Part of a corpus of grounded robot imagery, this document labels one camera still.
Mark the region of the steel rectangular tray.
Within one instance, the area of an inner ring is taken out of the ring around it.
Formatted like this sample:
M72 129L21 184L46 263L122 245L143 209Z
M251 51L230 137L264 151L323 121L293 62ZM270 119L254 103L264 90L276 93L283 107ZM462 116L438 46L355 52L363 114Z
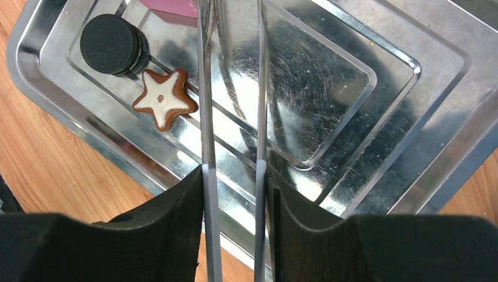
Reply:
M220 245L254 268L259 97L259 1L220 1L211 38L211 92ZM417 213L409 192L437 168L479 115L497 121L496 1L261 1L265 20L267 169L324 210ZM132 103L142 72L93 70L80 52L101 14L140 29L146 69L187 73L198 109L166 132ZM155 193L202 163L197 28L167 23L140 1L28 1L6 60L20 90L113 152Z

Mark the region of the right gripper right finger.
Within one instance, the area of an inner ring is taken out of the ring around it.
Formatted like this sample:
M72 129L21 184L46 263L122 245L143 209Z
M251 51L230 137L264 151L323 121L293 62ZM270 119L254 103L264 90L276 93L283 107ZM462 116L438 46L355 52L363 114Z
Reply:
M496 281L497 227L476 216L338 217L266 172L274 281Z

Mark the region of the pink swirl roll cake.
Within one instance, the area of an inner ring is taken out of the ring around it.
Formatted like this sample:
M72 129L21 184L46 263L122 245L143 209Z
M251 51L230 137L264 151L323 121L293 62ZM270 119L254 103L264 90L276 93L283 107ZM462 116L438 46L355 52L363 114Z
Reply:
M140 0L140 2L169 24L197 28L198 1L195 0Z

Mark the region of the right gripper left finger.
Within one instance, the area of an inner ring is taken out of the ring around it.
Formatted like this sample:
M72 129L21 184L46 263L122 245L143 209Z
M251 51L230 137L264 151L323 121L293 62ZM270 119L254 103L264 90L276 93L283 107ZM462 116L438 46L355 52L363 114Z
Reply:
M57 213L1 216L2 281L194 281L203 176L179 183L109 222Z

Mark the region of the black round cookie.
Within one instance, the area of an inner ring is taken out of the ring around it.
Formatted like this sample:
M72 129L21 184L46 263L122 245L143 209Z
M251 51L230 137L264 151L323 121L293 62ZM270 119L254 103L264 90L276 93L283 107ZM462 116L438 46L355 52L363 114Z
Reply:
M106 75L138 75L150 61L145 34L113 14L101 14L91 19L83 28L79 46L87 65Z

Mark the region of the steel serving tongs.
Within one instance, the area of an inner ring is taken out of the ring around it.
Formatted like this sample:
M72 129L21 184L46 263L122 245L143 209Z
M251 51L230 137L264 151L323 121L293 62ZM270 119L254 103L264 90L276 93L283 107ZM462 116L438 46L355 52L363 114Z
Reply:
M255 176L254 281L265 281L267 90L264 86L266 76L264 55L266 31L261 1L258 2L258 20L260 65L258 86L258 144ZM223 276L216 153L214 147L213 100L211 92L211 38L215 26L219 29L224 27L220 1L199 1L197 29L198 95L200 98L201 168L204 187L207 278L209 281L221 281Z

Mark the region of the white star cookie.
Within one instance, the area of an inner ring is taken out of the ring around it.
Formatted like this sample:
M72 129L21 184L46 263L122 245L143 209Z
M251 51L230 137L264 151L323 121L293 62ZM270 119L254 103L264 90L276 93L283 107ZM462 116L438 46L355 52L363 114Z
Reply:
M142 72L142 79L143 92L132 103L132 108L152 115L159 131L168 131L176 117L198 109L197 103L186 92L187 73L184 69L177 68L167 75L146 69Z

